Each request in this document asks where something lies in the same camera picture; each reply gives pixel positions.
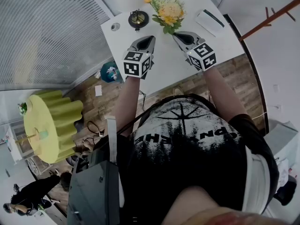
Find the black t-shirt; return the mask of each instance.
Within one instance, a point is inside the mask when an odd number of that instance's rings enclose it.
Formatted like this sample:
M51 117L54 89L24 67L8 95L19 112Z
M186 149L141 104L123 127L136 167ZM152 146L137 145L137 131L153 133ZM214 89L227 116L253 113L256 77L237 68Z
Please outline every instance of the black t-shirt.
M276 162L251 118L241 114L227 123L199 96L160 102L129 138L119 135L117 139L125 197L121 220L126 224L160 224L179 193L190 186L204 188L220 206L241 210L245 146L268 163L268 202L276 191ZM96 147L107 141L108 137L101 139Z

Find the black pants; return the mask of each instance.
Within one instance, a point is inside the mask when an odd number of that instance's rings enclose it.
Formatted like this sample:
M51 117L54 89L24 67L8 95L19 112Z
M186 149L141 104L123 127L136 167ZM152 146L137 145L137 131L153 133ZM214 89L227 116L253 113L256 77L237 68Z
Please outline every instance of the black pants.
M26 200L34 205L39 204L41 199L59 182L60 177L55 175L32 182L25 186L19 193L14 195L11 199L11 203L19 204Z

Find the white table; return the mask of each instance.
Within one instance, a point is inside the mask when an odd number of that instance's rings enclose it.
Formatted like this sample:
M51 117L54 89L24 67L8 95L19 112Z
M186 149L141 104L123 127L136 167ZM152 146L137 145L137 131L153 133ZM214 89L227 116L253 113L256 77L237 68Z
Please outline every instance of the white table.
M187 12L182 27L177 31L191 31L204 38L215 50L217 64L237 57L244 53L244 50L236 38L232 28L222 16L211 0L181 0L185 3ZM202 26L194 21L196 12L207 9L216 16L224 25L222 33L214 37ZM140 10L145 11L150 18L149 24L136 32L128 23L130 13L122 13L101 25L112 55L117 63L119 71L125 80L124 66L122 64L123 53L138 38L153 35L156 38L154 48L154 66L148 71L146 79L141 80L140 90L147 96L158 92L174 83L198 73L194 66L187 63L186 57L170 34L163 33L163 27L152 20L154 9L150 4L145 4ZM111 31L111 25L119 23L117 31Z

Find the white cable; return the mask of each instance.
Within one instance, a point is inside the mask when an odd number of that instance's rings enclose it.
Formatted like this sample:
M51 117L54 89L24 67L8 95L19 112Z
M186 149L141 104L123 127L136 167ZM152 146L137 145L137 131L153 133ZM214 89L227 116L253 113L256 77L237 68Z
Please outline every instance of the white cable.
M255 118L259 118L259 117L263 116L265 113L267 113L267 112L264 112L262 115L259 115L259 116L255 117Z

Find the paper on floor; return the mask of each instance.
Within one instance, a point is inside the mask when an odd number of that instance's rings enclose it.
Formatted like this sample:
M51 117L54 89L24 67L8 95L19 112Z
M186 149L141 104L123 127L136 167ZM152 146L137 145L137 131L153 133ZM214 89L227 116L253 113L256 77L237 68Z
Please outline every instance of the paper on floor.
M102 86L101 85L95 86L95 92L96 92L96 97L102 96Z

